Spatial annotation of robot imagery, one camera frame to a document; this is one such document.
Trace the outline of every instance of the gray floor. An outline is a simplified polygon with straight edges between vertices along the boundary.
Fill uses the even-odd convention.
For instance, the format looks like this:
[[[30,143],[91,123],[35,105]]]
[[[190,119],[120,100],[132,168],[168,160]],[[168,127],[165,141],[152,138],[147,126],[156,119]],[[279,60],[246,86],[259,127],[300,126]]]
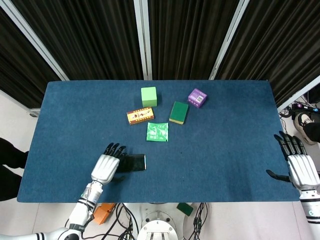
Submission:
[[[37,118],[32,118],[0,95],[0,137],[27,151],[30,147]],[[23,174],[22,169],[16,173]],[[75,204],[19,203],[17,199],[0,202],[0,234],[23,235],[50,232],[63,227]],[[84,236],[94,236],[109,229],[91,223]],[[192,220],[185,219],[185,235]],[[114,233],[121,232],[117,227]],[[208,220],[200,235],[202,240],[312,240],[305,215],[299,202],[239,202],[210,203]]]

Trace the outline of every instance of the black curtain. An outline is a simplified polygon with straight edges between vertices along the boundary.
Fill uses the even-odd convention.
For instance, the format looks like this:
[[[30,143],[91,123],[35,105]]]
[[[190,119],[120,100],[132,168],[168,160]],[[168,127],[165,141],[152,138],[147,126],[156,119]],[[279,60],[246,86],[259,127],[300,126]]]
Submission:
[[[209,79],[238,0],[148,0],[154,80]]]
[[[28,108],[40,108],[47,83],[58,76],[0,8],[0,90]]]
[[[320,75],[320,1],[250,1],[215,79],[269,80],[279,106]]]
[[[143,79],[133,0],[13,0],[71,80]]]

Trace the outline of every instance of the orange object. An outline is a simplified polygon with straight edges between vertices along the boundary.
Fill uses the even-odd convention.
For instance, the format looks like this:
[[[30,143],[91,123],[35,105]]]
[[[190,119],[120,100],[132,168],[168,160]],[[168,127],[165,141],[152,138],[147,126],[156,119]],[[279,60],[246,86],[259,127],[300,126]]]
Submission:
[[[115,203],[102,203],[93,213],[94,221],[99,225],[104,224],[115,206]]]

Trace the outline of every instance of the dark pants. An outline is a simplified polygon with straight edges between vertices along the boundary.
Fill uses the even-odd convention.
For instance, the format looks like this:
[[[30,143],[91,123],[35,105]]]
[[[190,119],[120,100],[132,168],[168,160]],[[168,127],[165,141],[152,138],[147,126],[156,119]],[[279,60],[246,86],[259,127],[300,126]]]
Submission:
[[[320,143],[320,122],[308,123],[303,130],[311,141]]]
[[[13,173],[10,168],[24,168],[28,152],[16,149],[10,142],[0,137],[0,201],[16,198],[18,195],[21,176]]]

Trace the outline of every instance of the green packet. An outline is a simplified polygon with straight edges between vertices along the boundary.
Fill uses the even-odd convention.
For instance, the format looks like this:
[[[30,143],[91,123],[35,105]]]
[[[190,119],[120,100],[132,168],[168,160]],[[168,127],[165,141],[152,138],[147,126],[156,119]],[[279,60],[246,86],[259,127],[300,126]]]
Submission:
[[[148,122],[146,140],[155,142],[168,142],[168,123]]]

